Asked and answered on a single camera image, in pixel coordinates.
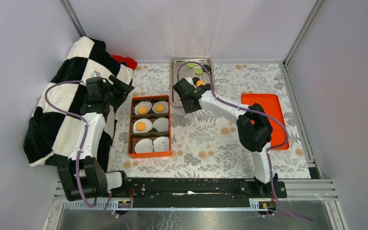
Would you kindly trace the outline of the stainless steel tray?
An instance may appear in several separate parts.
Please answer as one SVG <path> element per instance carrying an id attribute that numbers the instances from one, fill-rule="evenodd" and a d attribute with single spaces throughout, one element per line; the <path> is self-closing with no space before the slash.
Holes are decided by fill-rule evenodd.
<path id="1" fill-rule="evenodd" d="M 201 65 L 209 65 L 211 67 L 210 75 L 212 76 L 212 80 L 210 80 L 208 74 L 206 72 L 203 72 L 202 75 L 198 76 L 195 74 L 195 69 L 200 68 L 201 66 L 198 64 L 195 64 L 194 68 L 189 69 L 187 67 L 188 62 L 197 62 Z M 212 61 L 209 58 L 187 58 L 187 59 L 176 59 L 173 60 L 170 63 L 170 100 L 172 105 L 174 106 L 182 106 L 181 99 L 178 96 L 178 93 L 173 89 L 173 86 L 183 78 L 194 78 L 198 77 L 200 80 L 203 80 L 205 83 L 211 83 L 214 87 L 215 85 L 215 79 L 213 76 L 213 65 Z"/>

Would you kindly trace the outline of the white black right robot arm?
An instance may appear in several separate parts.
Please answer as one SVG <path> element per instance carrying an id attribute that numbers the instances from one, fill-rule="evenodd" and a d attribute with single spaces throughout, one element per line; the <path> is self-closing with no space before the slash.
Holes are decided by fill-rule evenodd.
<path id="1" fill-rule="evenodd" d="M 275 186 L 267 150 L 271 144 L 273 128 L 262 106 L 257 103 L 248 106 L 220 97 L 209 83 L 195 86 L 192 80 L 181 79 L 173 85 L 173 89 L 178 94 L 185 113 L 203 109 L 236 124 L 240 143 L 251 152 L 255 178 L 259 180 L 255 185 L 257 194 L 262 197 L 270 196 Z"/>

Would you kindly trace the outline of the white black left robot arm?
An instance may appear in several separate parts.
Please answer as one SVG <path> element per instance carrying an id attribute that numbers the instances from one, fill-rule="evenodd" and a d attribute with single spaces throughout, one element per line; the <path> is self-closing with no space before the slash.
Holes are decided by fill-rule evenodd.
<path id="1" fill-rule="evenodd" d="M 123 197 L 129 192 L 129 183 L 123 171 L 106 173 L 97 161 L 100 135 L 104 131 L 111 105 L 121 105 L 133 87 L 118 79 L 109 81 L 100 76 L 85 80 L 88 93 L 79 114 L 80 133 L 73 152 L 58 164 L 57 172 L 69 201 L 105 197 L 113 192 Z"/>

